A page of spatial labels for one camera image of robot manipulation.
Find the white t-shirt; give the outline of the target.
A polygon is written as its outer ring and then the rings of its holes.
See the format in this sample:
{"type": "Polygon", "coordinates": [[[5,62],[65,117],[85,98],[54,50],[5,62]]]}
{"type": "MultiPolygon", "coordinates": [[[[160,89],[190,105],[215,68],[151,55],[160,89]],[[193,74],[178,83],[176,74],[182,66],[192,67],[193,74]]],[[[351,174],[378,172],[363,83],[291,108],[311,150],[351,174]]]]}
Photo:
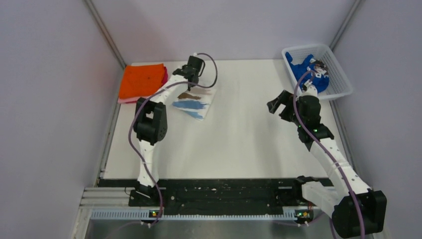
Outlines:
{"type": "Polygon", "coordinates": [[[191,88],[180,94],[172,106],[196,120],[204,120],[217,93],[217,89],[191,88]]]}

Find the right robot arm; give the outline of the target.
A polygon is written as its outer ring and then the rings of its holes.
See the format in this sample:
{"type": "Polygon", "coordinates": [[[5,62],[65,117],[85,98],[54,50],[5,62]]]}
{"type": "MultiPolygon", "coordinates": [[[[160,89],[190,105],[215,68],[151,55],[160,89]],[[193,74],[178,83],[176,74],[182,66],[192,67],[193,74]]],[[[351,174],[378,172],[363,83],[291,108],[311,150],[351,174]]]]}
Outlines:
{"type": "Polygon", "coordinates": [[[365,237],[384,229],[387,198],[365,183],[340,152],[330,129],[321,123],[321,105],[314,94],[299,97],[283,90],[267,103],[274,114],[280,105],[280,118],[297,126],[299,140],[319,162],[334,186],[328,190],[313,177],[296,178],[292,199],[298,205],[308,201],[331,219],[331,227],[340,237],[365,237]]]}

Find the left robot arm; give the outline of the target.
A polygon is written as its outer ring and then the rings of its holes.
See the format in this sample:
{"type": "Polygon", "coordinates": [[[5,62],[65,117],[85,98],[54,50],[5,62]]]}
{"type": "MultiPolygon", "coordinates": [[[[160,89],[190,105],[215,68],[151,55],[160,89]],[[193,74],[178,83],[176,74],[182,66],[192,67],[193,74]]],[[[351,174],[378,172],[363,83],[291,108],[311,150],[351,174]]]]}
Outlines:
{"type": "Polygon", "coordinates": [[[157,92],[137,100],[130,132],[135,133],[138,146],[135,146],[132,141],[129,144],[140,158],[140,169],[131,206],[135,204],[162,205],[163,198],[154,166],[154,152],[167,133],[167,106],[172,104],[180,94],[199,84],[199,77],[205,65],[203,59],[195,55],[190,56],[187,63],[176,68],[157,92]]]}

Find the blue t-shirt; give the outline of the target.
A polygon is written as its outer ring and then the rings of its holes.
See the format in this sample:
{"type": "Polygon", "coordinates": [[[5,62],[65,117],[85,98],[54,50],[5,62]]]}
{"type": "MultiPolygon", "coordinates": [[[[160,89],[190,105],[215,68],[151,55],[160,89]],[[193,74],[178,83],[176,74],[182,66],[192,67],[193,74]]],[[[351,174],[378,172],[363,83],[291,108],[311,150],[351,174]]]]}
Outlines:
{"type": "Polygon", "coordinates": [[[313,54],[309,54],[300,64],[293,64],[293,57],[289,52],[285,54],[288,64],[298,81],[306,72],[307,73],[300,83],[300,87],[303,88],[303,84],[312,79],[312,84],[317,89],[318,93],[325,91],[330,82],[327,65],[320,60],[314,58],[313,54]]]}

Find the white plastic basket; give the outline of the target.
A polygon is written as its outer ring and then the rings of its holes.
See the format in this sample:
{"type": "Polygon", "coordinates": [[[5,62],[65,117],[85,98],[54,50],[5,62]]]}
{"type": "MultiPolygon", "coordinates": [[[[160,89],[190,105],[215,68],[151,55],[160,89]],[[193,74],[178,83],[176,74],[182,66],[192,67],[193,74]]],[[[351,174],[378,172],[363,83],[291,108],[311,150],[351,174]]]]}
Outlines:
{"type": "Polygon", "coordinates": [[[290,65],[302,63],[308,55],[312,55],[314,59],[322,61],[327,66],[329,83],[327,89],[318,94],[320,100],[332,101],[352,94],[353,87],[348,77],[332,50],[324,44],[292,46],[282,50],[282,56],[293,87],[296,86],[297,79],[290,65]]]}

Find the left corner metal post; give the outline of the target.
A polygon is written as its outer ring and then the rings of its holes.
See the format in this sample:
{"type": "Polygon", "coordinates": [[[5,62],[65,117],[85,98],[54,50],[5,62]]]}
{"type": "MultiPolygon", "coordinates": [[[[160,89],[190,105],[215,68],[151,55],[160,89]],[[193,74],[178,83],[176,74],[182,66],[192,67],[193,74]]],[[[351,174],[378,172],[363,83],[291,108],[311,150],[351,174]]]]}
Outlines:
{"type": "Polygon", "coordinates": [[[104,41],[106,42],[107,46],[109,47],[113,57],[117,60],[119,66],[124,69],[126,67],[126,62],[123,59],[118,47],[113,40],[111,34],[109,33],[106,24],[104,23],[99,11],[97,10],[93,0],[83,0],[89,14],[92,16],[92,19],[99,29],[104,41]]]}

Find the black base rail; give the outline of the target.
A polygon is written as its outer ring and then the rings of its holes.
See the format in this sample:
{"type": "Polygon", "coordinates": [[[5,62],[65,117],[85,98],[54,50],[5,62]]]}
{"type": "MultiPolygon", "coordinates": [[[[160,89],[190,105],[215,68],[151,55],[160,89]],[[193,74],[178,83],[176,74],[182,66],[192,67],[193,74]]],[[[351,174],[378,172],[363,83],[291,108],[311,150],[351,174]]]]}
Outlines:
{"type": "Polygon", "coordinates": [[[99,187],[129,190],[128,206],[149,208],[148,217],[281,216],[288,208],[315,209],[298,193],[298,179],[160,179],[143,190],[135,179],[101,179],[99,187]]]}

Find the aluminium frame rail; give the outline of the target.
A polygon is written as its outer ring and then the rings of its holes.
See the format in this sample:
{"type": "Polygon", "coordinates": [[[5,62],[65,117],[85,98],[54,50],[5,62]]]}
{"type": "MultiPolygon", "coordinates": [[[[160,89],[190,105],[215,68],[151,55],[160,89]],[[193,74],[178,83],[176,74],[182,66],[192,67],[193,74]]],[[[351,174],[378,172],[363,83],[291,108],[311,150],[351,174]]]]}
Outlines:
{"type": "MultiPolygon", "coordinates": [[[[129,206],[131,200],[123,188],[86,188],[83,192],[82,199],[80,202],[77,222],[74,226],[74,232],[72,237],[82,238],[82,223],[87,223],[88,219],[91,219],[91,212],[93,209],[147,209],[147,210],[159,210],[158,206],[129,206]]],[[[282,213],[287,209],[304,210],[304,207],[287,207],[282,210],[282,213]]],[[[169,213],[164,212],[163,214],[169,215],[206,215],[205,213],[191,214],[191,213],[169,213]]],[[[290,221],[271,221],[275,223],[290,223],[290,221]]]]}

